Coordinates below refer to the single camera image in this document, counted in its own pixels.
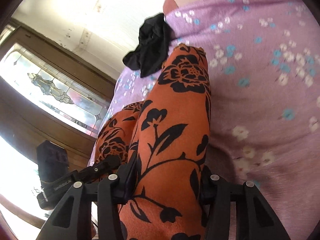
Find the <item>orange black floral blouse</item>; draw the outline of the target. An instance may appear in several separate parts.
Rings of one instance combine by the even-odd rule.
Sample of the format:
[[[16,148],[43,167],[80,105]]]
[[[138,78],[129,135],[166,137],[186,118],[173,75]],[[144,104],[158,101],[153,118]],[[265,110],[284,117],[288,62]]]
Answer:
[[[203,239],[200,178],[210,127],[208,62],[180,44],[147,98],[125,106],[98,134],[94,161],[137,155],[136,188],[118,208],[125,239]]]

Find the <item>stained glass wooden door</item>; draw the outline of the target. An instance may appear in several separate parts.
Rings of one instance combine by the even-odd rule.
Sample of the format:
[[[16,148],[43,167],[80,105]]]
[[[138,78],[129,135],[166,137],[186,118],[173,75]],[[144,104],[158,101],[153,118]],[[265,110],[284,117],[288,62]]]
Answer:
[[[13,20],[1,33],[1,138],[31,161],[44,141],[65,149],[70,169],[91,156],[115,81]]]

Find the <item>purple floral bed sheet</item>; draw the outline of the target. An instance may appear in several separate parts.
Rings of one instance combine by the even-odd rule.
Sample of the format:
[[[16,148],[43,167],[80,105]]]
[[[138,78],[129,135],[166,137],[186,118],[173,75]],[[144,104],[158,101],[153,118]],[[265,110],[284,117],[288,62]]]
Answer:
[[[180,44],[206,54],[204,165],[236,183],[256,183],[289,237],[307,239],[319,222],[317,21],[302,0],[198,0],[165,19],[170,55]],[[125,68],[103,126],[145,100],[161,71],[141,78]]]

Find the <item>black crumpled garment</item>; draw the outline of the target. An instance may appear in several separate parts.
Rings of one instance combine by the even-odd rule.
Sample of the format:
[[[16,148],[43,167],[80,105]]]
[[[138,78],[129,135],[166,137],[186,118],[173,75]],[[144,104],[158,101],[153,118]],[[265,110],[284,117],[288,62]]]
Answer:
[[[141,78],[155,74],[168,56],[171,33],[163,13],[147,18],[139,29],[138,46],[124,56],[123,64],[140,71]]]

